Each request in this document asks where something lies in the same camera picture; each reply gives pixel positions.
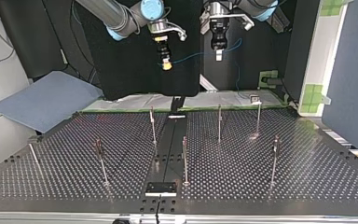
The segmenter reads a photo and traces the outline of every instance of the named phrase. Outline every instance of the metal table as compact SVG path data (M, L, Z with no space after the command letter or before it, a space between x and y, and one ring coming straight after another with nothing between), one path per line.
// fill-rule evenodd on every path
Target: metal table
M0 218L358 221L358 160L311 121L265 109L255 135L256 110L222 117L218 143L217 111L156 113L155 147L148 113L76 115L34 145L39 164L29 148L0 164ZM282 154L271 184L275 135ZM109 186L93 149L98 137ZM174 182L176 197L145 197L149 182Z

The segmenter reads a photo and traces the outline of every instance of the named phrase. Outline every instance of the blue cable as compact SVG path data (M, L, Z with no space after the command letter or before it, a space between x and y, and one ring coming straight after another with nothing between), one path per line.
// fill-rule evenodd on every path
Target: blue cable
M238 85L238 83L240 82L240 79L241 79L241 68L240 68L240 66L238 65L238 63L236 61L234 61L234 63L238 67L238 78L237 78L237 81L235 82L235 87L237 87L237 94L238 94L238 96L240 96L240 98L245 99L245 100L249 100L249 97L242 96L240 94L240 86Z
M234 43L234 46L231 47L231 49L226 49L226 50L224 50L224 51L223 51L223 54L229 53L229 52L231 52L232 50L239 48L241 45L242 45L242 38L239 38L239 39ZM199 56L199 55L203 55L203 54L205 54L205 55L215 55L214 53L198 52L198 53L191 54L191 55L185 57L184 59L180 59L180 60L173 61L173 62L171 62L171 64L182 63L182 62L184 62L184 61L186 61L186 60L188 60L188 59L191 59L191 58L193 58L193 57L196 57L196 56Z

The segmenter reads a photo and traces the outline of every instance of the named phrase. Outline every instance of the blue mat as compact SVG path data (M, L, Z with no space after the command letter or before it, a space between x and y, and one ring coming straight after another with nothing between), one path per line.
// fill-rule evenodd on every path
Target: blue mat
M0 114L46 133L103 92L63 72L52 72L23 91L0 101Z

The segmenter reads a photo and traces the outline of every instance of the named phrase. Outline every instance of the yellow tool tip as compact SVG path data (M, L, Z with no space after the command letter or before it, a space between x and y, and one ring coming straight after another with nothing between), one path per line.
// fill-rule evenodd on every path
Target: yellow tool tip
M170 70L172 68L172 64L171 63L164 63L162 65L162 69L164 70Z

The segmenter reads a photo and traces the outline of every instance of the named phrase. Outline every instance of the vertical post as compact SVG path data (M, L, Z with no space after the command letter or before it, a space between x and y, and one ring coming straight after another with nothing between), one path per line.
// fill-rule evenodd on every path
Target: vertical post
M34 152L34 146L32 145L32 143L29 143L28 146L30 147L32 155L34 156L34 161L39 164L39 159L36 157L36 153Z
M188 182L188 176L187 176L187 139L184 136L183 137L183 160L185 162L185 186L188 186L190 183Z
M275 139L274 139L274 143L273 143L273 151L274 151L274 164L272 166L272 177L271 177L271 186L273 186L274 183L274 178L275 178L275 170L276 170L276 163L277 163L277 159L280 155L281 152L281 140L280 137L278 135L275 135Z
M261 115L261 101L258 102L258 109L257 109L257 126L255 127L255 132L258 134L258 130L260 127L260 115Z
M218 142L220 143L222 140L222 106L219 105L219 136L218 136Z
M106 169L105 169L105 166L103 163L103 144L102 144L101 138L97 138L97 140L95 142L95 152L97 154L97 158L99 159L99 161L101 163L101 167L103 169L104 184L106 186L108 186L109 180L107 179Z
M260 116L261 116L261 105L263 104L258 95L251 95L251 105L257 105L257 123L255 126L255 133L252 136L252 139L256 139L260 131Z
M153 111L153 106L150 109L150 122L152 123L152 130L153 130L153 144L156 145L157 144L157 140L156 140L156 128L155 128L155 120L154 120L154 111Z

